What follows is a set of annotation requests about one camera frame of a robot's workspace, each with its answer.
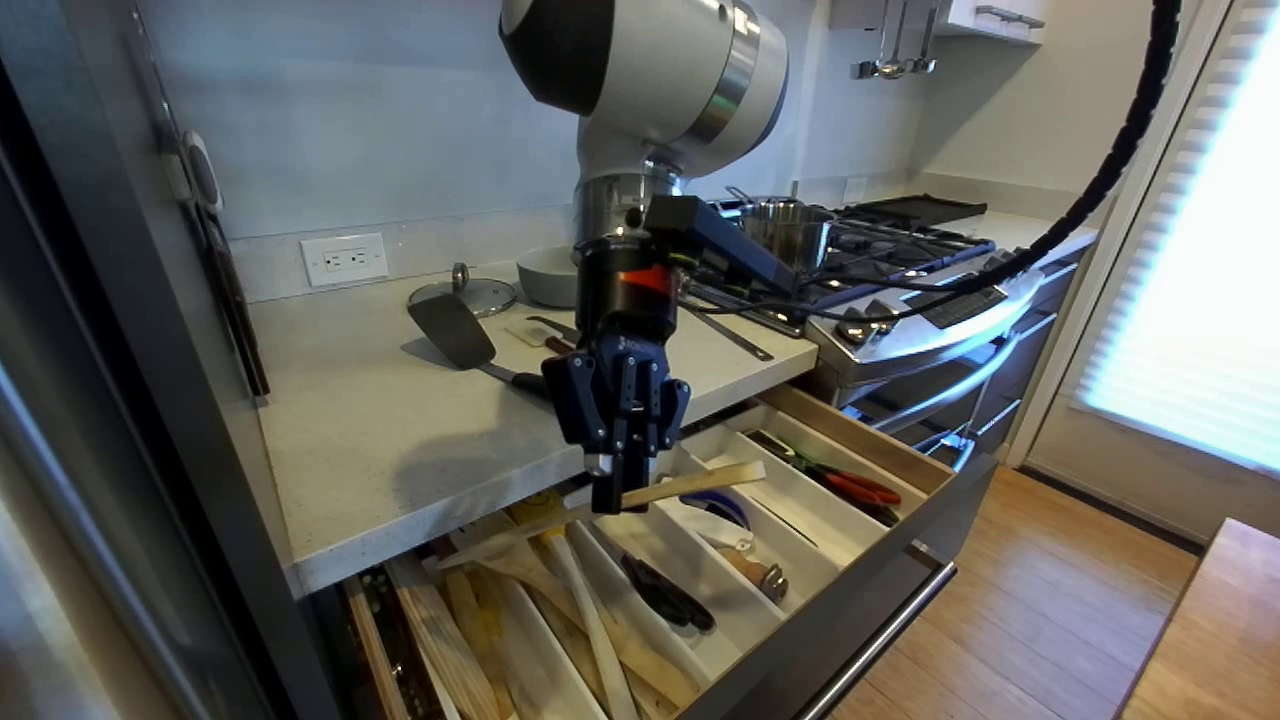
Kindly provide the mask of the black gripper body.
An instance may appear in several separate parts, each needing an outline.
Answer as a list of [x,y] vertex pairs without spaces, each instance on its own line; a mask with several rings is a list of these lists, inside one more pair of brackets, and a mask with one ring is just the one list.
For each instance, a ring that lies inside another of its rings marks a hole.
[[681,434],[689,384],[668,375],[678,274],[656,243],[591,240],[581,254],[578,351],[543,360],[567,444],[656,458]]

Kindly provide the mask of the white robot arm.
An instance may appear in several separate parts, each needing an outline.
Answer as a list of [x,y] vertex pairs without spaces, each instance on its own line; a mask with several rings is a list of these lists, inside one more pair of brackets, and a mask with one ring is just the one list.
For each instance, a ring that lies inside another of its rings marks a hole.
[[506,0],[523,87],[578,118],[578,351],[543,360],[591,510],[622,513],[681,439],[692,388],[668,375],[678,267],[711,259],[773,292],[795,274],[685,195],[748,158],[788,91],[788,40],[745,0]]

